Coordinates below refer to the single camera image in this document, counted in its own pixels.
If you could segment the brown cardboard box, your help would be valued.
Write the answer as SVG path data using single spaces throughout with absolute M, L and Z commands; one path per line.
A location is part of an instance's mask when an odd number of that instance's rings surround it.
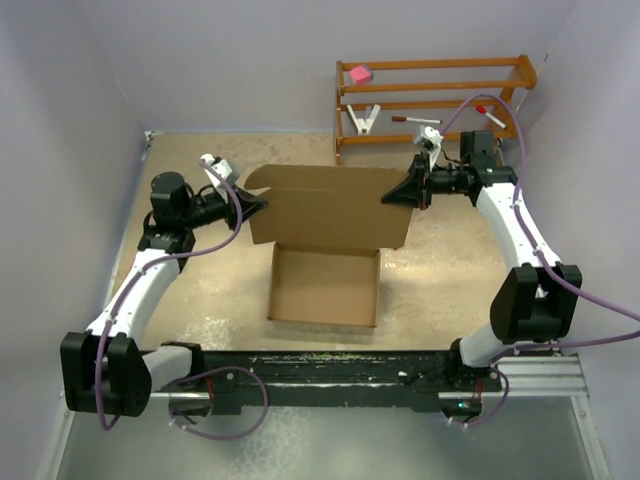
M 412 210 L 382 198 L 408 177 L 393 168 L 267 164 L 245 181 L 266 208 L 249 220 L 273 247 L 271 321 L 373 328 L 381 253 L 404 246 Z

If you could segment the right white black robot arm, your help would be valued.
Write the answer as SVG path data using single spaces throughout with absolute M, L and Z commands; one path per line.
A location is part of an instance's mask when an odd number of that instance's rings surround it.
M 414 139 L 421 151 L 407 178 L 384 194 L 382 203 L 427 209 L 436 195 L 461 194 L 485 217 L 498 241 L 507 275 L 490 306 L 488 323 L 458 343 L 460 357 L 445 366 L 446 383 L 467 391 L 508 347 L 565 337 L 577 304 L 573 288 L 582 284 L 575 265 L 565 265 L 535 226 L 523 228 L 530 214 L 516 191 L 517 175 L 497 162 L 489 131 L 464 132 L 460 158 L 441 167 L 443 137 L 423 126 Z

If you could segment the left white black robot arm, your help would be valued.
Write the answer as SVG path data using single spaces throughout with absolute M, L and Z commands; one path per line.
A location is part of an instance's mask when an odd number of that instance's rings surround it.
M 233 236 L 267 201 L 236 186 L 233 172 L 209 169 L 209 185 L 194 191 L 177 172 L 151 182 L 151 210 L 143 221 L 133 265 L 99 316 L 60 344 L 67 407 L 75 412 L 137 417 L 152 393 L 174 383 L 184 392 L 202 387 L 204 354 L 196 344 L 168 342 L 144 353 L 139 341 L 170 285 L 195 251 L 196 229 L 225 222 Z

